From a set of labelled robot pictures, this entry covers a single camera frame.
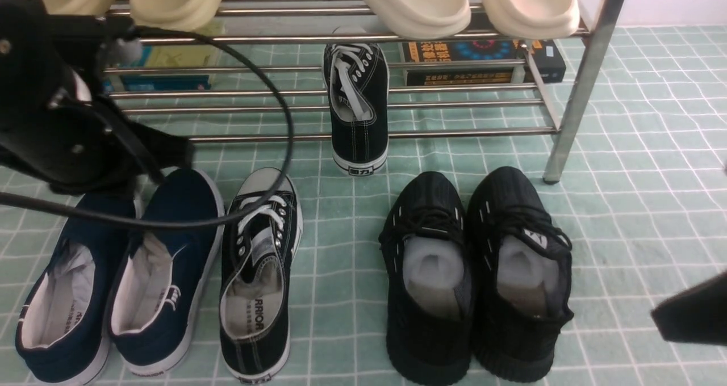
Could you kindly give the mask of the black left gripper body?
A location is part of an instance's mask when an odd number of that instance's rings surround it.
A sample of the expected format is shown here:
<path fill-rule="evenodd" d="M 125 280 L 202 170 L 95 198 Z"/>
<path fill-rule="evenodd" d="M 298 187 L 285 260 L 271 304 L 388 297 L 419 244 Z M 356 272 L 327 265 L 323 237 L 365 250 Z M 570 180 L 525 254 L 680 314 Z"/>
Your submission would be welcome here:
<path fill-rule="evenodd" d="M 128 17 L 3 11 L 2 163 L 71 194 L 147 175 L 137 129 L 102 79 L 117 45 L 136 37 Z"/>

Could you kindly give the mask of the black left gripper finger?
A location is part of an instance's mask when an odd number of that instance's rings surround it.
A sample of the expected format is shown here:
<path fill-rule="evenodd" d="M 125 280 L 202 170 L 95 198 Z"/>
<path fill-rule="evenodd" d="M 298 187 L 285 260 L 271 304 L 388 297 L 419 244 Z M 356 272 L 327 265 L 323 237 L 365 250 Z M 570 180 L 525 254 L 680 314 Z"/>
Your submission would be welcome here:
<path fill-rule="evenodd" d="M 143 146 L 136 156 L 148 176 L 160 177 L 161 170 L 169 167 L 192 166 L 195 147 L 189 138 L 151 127 L 137 127 L 136 136 Z"/>

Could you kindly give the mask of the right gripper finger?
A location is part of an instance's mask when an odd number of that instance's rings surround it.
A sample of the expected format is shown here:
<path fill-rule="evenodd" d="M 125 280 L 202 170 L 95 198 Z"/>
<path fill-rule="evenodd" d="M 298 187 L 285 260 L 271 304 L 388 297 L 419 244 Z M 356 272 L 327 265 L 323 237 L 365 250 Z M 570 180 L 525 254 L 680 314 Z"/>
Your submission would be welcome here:
<path fill-rule="evenodd" d="M 726 346 L 726 273 L 670 296 L 651 311 L 667 342 Z"/>

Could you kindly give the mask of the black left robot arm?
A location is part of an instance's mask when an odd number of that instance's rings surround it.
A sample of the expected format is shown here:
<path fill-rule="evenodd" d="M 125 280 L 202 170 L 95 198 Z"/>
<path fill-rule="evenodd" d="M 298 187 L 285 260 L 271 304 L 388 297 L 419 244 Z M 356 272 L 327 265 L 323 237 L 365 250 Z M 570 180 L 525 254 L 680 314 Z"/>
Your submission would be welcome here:
<path fill-rule="evenodd" d="M 60 194 L 122 190 L 140 175 L 190 167 L 189 138 L 130 120 L 105 70 L 133 58 L 129 17 L 52 15 L 42 0 L 2 0 L 2 166 Z"/>

